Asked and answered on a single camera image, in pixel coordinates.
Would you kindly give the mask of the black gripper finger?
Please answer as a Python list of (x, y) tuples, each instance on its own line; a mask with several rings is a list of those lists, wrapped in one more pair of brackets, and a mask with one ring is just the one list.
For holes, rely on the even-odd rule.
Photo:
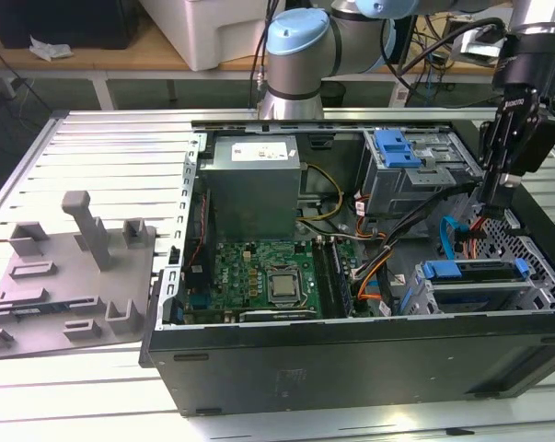
[(508, 207), (528, 172), (536, 172), (555, 145), (555, 117), (537, 104), (499, 109), (492, 136), (491, 204)]
[(488, 206), (508, 205), (508, 190), (503, 178), (508, 165), (507, 129), (506, 117), (497, 117), (480, 127), (481, 161), (485, 170), (480, 201)]

